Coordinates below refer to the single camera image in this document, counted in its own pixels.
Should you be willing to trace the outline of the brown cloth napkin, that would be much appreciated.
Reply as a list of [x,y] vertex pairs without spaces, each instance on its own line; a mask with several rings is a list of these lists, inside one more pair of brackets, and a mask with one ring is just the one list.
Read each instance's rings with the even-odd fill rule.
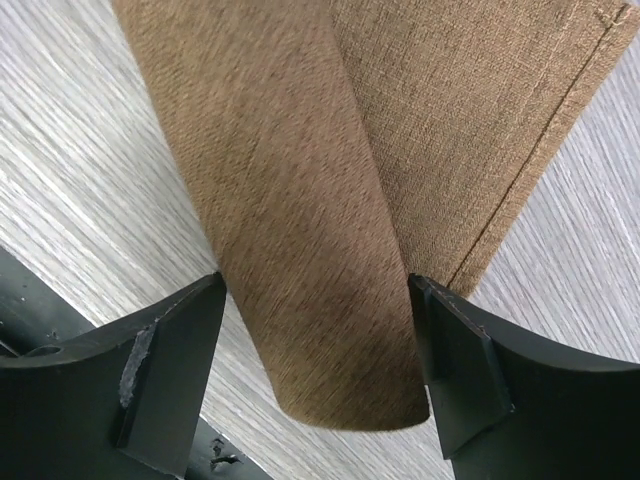
[[275,398],[429,414],[407,287],[470,294],[639,28],[624,1],[117,1]]

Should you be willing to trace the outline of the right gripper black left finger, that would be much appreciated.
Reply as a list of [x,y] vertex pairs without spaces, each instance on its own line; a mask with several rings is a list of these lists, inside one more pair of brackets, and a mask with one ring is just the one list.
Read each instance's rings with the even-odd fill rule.
[[181,479],[226,287],[208,275],[168,298],[1,362],[5,479]]

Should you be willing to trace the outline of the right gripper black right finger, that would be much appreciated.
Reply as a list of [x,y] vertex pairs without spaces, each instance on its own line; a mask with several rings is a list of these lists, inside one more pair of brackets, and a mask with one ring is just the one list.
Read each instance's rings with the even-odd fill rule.
[[639,367],[408,280],[443,457],[458,479],[635,479]]

